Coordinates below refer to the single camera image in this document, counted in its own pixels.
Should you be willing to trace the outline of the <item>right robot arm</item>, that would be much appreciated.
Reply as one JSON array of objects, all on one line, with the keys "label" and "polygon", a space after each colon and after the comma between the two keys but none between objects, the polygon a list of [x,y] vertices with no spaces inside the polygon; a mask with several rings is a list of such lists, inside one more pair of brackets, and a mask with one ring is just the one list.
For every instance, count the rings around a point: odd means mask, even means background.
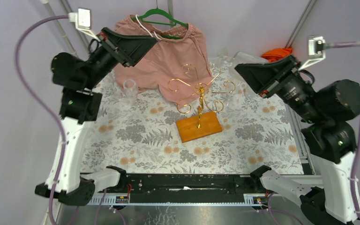
[{"label": "right robot arm", "polygon": [[353,202],[350,186],[358,147],[348,121],[360,115],[360,85],[344,79],[315,91],[300,76],[300,63],[292,55],[272,63],[238,64],[235,70],[254,93],[262,98],[277,95],[309,124],[301,132],[322,171],[320,188],[298,183],[264,165],[251,172],[251,189],[280,194],[298,205],[315,225],[351,225],[360,214],[360,201]]}]

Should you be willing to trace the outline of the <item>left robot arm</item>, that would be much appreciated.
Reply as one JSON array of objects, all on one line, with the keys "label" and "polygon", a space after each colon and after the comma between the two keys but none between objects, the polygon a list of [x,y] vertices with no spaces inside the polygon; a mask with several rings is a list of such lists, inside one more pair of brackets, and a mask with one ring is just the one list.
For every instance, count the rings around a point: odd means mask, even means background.
[{"label": "left robot arm", "polygon": [[35,193],[55,198],[70,206],[85,206],[96,192],[111,188],[120,193],[127,186],[126,171],[108,166],[89,174],[81,174],[81,163],[87,137],[97,120],[102,94],[93,88],[116,65],[135,66],[157,43],[150,36],[129,36],[103,28],[97,35],[99,46],[87,60],[66,52],[54,56],[51,62],[52,81],[63,87],[60,111],[56,119],[60,138],[52,170]]}]

